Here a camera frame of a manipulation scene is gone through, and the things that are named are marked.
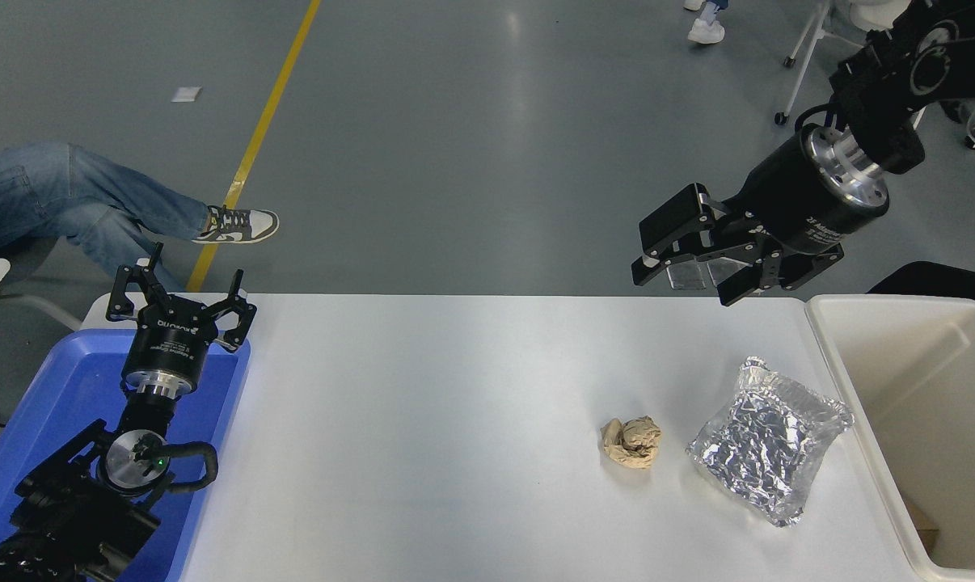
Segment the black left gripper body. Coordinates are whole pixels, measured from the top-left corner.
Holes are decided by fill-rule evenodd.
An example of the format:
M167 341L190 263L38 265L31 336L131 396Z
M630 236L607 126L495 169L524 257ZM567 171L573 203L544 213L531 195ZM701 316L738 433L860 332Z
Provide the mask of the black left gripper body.
M165 306L145 306L123 365L123 379L141 382L165 373L179 382L198 382L208 349L218 336L217 320L225 314L226 310L176 295Z

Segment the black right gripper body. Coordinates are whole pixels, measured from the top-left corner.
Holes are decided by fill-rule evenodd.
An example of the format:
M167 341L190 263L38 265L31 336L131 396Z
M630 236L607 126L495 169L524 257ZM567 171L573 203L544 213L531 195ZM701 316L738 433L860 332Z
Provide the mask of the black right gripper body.
M754 168L732 197L732 210L749 213L776 242L817 255L856 232L856 209L840 196L814 161L813 138L798 132Z

